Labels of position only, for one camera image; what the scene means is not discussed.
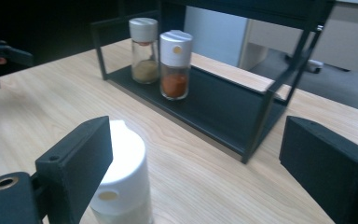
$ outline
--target spice jar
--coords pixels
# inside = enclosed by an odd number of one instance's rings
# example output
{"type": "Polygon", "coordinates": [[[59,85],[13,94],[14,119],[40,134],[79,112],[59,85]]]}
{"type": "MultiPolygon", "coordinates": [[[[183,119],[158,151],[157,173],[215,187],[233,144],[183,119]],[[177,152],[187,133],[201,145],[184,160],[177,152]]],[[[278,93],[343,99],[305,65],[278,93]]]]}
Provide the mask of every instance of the spice jar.
{"type": "Polygon", "coordinates": [[[188,93],[191,47],[193,36],[173,30],[161,34],[160,90],[169,100],[181,100],[188,93]]]}
{"type": "Polygon", "coordinates": [[[149,18],[129,21],[132,39],[132,79],[143,84],[158,79],[158,22],[149,18]]]}

